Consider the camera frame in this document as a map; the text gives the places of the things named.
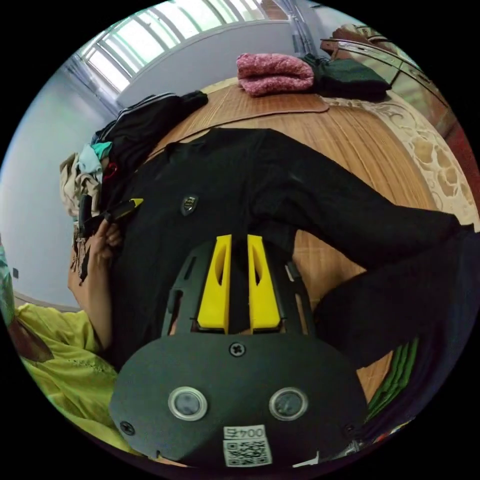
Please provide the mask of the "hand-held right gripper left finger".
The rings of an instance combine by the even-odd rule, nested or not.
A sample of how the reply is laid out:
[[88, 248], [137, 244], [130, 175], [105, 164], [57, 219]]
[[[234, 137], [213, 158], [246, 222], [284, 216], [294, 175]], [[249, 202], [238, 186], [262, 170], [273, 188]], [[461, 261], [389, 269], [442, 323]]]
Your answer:
[[216, 238], [197, 316], [201, 330], [229, 330], [232, 235]]

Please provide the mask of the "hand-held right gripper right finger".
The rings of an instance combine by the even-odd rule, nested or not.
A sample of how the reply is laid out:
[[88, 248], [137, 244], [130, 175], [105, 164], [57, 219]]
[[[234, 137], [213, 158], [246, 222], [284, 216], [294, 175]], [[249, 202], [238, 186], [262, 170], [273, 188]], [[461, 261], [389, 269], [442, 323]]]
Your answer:
[[280, 313], [261, 236], [247, 236], [250, 332], [277, 330]]

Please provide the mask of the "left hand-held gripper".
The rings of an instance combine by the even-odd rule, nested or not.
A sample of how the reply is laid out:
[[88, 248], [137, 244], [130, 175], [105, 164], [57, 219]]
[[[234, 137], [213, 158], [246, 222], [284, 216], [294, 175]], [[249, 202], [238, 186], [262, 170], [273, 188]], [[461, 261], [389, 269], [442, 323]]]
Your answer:
[[116, 204], [108, 211], [90, 217], [88, 220], [81, 220], [78, 217], [74, 221], [72, 272], [77, 274], [79, 284], [83, 284], [88, 275], [90, 247], [87, 246], [87, 241], [97, 233], [105, 219], [109, 223], [117, 222], [119, 219], [133, 213], [143, 201], [143, 198], [131, 198]]

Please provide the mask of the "person's left hand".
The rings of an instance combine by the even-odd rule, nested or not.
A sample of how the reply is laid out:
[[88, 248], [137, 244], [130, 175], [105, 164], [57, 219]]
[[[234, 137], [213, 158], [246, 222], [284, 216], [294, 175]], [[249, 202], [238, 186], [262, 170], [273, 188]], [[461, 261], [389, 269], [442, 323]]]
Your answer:
[[122, 236], [118, 225], [104, 219], [92, 237], [89, 263], [93, 265], [106, 264], [113, 255], [113, 249], [118, 247], [121, 242]]

